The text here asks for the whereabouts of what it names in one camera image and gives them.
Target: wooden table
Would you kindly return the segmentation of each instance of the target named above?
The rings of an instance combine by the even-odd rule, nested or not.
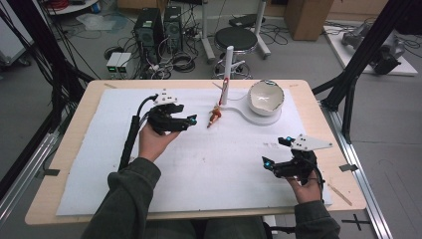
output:
[[[30,225],[88,222],[92,216],[56,216],[72,163],[82,145],[105,89],[207,89],[215,88],[211,80],[166,81],[94,81],[91,82],[52,160],[50,168],[60,169],[58,176],[46,176],[26,215]],[[231,88],[249,89],[257,80],[231,81]],[[325,179],[333,205],[328,210],[359,210],[366,206],[365,199],[350,171],[342,172],[339,166],[346,160],[336,143],[328,123],[306,81],[275,80],[283,89],[289,89],[297,106],[307,135],[330,141],[333,147],[317,150],[318,164]],[[264,208],[253,210],[195,211],[150,213],[148,219],[200,218],[240,215],[269,215],[293,213],[293,208]]]

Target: green jacket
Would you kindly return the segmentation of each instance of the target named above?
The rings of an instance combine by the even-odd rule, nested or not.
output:
[[[137,158],[127,168],[108,176],[109,192],[82,238],[142,238],[158,167]],[[339,226],[320,201],[295,207],[296,237],[338,238]]]

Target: white device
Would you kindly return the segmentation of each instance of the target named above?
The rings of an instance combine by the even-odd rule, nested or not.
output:
[[[117,64],[120,60],[121,53],[112,53],[109,57],[108,62],[106,63],[106,68],[108,69],[109,76],[112,80],[118,78]]]
[[[154,105],[156,107],[172,103],[177,103],[177,98],[169,94],[167,89],[163,89],[162,92],[158,95],[157,99],[154,101]]]
[[[132,70],[132,60],[131,53],[121,53],[120,59],[117,63],[117,71],[121,79],[127,79],[127,76],[131,76],[133,73]]]
[[[332,143],[321,140],[319,138],[310,137],[300,134],[295,141],[292,142],[291,148],[302,151],[312,151],[322,148],[332,147]]]

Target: person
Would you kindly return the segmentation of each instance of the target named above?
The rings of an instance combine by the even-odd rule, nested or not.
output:
[[[158,134],[147,123],[139,132],[139,152],[128,167],[112,172],[107,178],[109,192],[93,216],[82,238],[195,238],[188,220],[146,221],[153,189],[161,172],[154,162],[180,132]],[[340,227],[326,211],[320,198],[315,173],[304,186],[288,178],[298,205],[295,206],[296,237],[338,238]],[[211,219],[206,238],[262,238],[264,225],[259,217]]]

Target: person's right hand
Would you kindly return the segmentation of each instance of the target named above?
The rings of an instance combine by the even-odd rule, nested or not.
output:
[[[147,123],[139,132],[139,157],[148,159],[151,162],[165,151],[167,146],[179,136],[180,132],[171,132],[169,134],[158,134],[152,129],[151,124]]]
[[[291,185],[299,204],[321,200],[317,174],[314,171],[311,172],[308,183],[305,185],[300,185],[293,177],[286,178],[286,180]]]

